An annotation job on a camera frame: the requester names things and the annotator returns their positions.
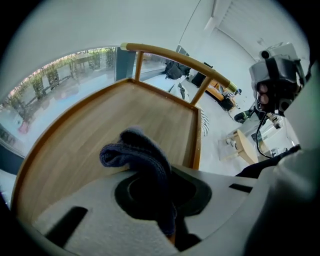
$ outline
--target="black cable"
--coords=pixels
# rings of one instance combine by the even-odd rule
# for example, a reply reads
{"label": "black cable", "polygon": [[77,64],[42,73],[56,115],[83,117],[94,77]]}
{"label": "black cable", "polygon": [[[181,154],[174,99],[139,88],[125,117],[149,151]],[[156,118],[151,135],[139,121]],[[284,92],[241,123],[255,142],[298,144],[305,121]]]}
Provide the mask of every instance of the black cable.
{"label": "black cable", "polygon": [[262,126],[262,123],[263,123],[264,120],[266,119],[266,116],[267,116],[267,113],[265,113],[265,114],[263,115],[263,118],[261,119],[261,121],[260,121],[260,123],[259,123],[259,126],[258,126],[258,129],[256,130],[256,133],[255,133],[256,147],[257,147],[257,149],[258,149],[258,152],[259,152],[261,155],[263,155],[263,156],[266,157],[266,158],[272,158],[272,157],[270,157],[270,156],[265,155],[264,153],[262,153],[262,152],[260,151],[259,142],[258,142],[258,133],[259,133],[259,131],[260,131],[260,128],[261,128],[261,126]]}

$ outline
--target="wooden tray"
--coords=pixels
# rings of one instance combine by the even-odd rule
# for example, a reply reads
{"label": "wooden tray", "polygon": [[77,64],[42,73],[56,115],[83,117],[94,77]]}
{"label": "wooden tray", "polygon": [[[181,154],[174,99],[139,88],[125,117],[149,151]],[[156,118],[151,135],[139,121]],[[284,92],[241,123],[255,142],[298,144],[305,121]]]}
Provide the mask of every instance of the wooden tray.
{"label": "wooden tray", "polygon": [[[135,79],[118,81],[72,106],[41,135],[25,158],[11,200],[11,210],[21,220],[31,224],[61,198],[91,181],[125,170],[103,167],[99,153],[132,125],[139,125],[164,150],[171,164],[199,168],[201,110],[195,104],[218,73],[213,69],[208,72],[209,67],[174,51],[144,44],[125,46],[139,51]],[[200,72],[204,68],[203,73],[210,76],[188,103],[139,81],[143,52],[171,57]],[[231,84],[218,76],[225,87]]]}

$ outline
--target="folded towel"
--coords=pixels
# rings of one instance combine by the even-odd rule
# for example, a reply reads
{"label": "folded towel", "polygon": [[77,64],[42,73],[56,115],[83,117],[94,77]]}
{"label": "folded towel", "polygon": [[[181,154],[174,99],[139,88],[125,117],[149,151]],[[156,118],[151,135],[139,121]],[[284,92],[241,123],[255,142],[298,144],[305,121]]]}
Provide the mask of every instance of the folded towel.
{"label": "folded towel", "polygon": [[103,147],[100,161],[105,167],[121,167],[144,171],[158,187],[158,225],[165,235],[175,232],[176,209],[171,200],[171,166],[165,153],[138,126],[132,126],[120,134],[117,143]]}

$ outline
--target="blue cloth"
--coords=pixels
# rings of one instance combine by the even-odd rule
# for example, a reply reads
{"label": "blue cloth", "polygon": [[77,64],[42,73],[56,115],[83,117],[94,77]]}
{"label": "blue cloth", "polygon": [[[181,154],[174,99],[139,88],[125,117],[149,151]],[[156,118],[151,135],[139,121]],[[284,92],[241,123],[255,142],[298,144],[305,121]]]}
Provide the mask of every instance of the blue cloth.
{"label": "blue cloth", "polygon": [[138,126],[132,126],[120,134],[117,143],[103,147],[100,161],[105,167],[121,167],[148,172],[159,189],[158,225],[165,235],[175,232],[176,209],[171,200],[171,166],[165,153]]}

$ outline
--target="white ceiling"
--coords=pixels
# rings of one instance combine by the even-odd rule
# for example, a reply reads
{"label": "white ceiling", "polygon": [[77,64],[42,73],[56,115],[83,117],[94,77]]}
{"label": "white ceiling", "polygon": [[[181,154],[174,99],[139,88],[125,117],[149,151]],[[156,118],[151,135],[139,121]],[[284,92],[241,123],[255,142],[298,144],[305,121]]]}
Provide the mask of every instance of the white ceiling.
{"label": "white ceiling", "polygon": [[293,18],[273,0],[215,0],[216,25],[254,59],[280,42],[293,43],[302,66],[308,67],[309,46]]}

